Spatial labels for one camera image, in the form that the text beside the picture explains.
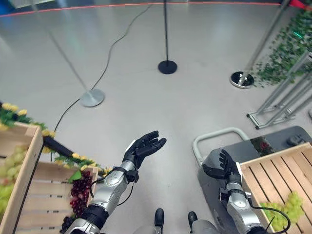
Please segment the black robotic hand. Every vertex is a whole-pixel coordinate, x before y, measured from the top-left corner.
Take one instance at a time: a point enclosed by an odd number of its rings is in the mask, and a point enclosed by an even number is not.
[[[204,172],[212,178],[229,179],[241,183],[241,175],[238,171],[236,162],[233,161],[232,157],[226,152],[226,150],[221,150],[219,161],[221,162],[220,166],[223,169],[212,168],[203,164]]]
[[[136,140],[126,151],[122,161],[132,161],[136,170],[140,168],[145,157],[155,153],[163,147],[167,141],[166,138],[158,140],[158,131],[153,131]]]

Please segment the stanchion post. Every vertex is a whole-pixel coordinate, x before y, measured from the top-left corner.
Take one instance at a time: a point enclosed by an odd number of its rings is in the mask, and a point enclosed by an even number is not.
[[[160,62],[158,70],[163,74],[172,74],[177,70],[177,64],[169,60],[168,55],[168,23],[167,23],[167,0],[164,0],[164,21],[165,21],[165,46],[166,46],[166,60]]]

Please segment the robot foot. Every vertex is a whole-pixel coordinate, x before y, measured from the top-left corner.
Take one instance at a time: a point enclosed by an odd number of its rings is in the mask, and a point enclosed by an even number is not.
[[[190,225],[190,228],[191,228],[191,232],[190,232],[190,233],[193,233],[193,232],[192,232],[192,225],[193,225],[193,222],[195,222],[196,220],[198,220],[196,213],[195,213],[194,211],[189,212],[189,214],[188,214],[188,219],[189,219],[189,225]]]
[[[155,212],[155,221],[154,224],[156,227],[162,227],[164,226],[164,221],[165,221],[165,213],[162,208],[158,208]]]

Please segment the silver stanchion base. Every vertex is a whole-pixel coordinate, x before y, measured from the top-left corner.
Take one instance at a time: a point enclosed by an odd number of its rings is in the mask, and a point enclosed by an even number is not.
[[[235,87],[241,89],[249,89],[254,84],[254,78],[252,75],[248,74],[242,84],[239,84],[239,79],[243,76],[243,72],[235,72],[231,75],[230,82]]]
[[[80,98],[80,104],[85,107],[94,107],[104,101],[105,95],[100,89],[91,89]]]

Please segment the gray floor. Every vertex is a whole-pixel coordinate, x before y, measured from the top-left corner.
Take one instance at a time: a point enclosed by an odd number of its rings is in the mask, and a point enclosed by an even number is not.
[[[91,87],[111,43],[145,7],[75,9],[43,16]],[[113,50],[108,72],[98,84],[106,100],[92,109],[75,106],[63,119],[56,139],[103,166],[118,165],[129,143],[149,131],[159,130],[168,142],[143,163],[132,197],[112,214],[106,233],[130,234],[152,224],[158,207],[165,210],[165,234],[187,233],[190,210],[212,220],[191,148],[200,134],[234,126],[256,137],[293,125],[312,133],[307,108],[294,121],[256,131],[245,114],[256,110],[274,87],[239,90],[228,80],[246,65],[275,10],[276,6],[170,5],[170,58],[178,71],[169,76],[157,70],[165,58],[160,5],[142,15]],[[282,22],[293,11],[290,8]],[[3,101],[28,109],[33,118],[54,128],[82,92],[34,15],[0,18]],[[238,141],[225,136],[205,142],[202,150],[207,154]]]

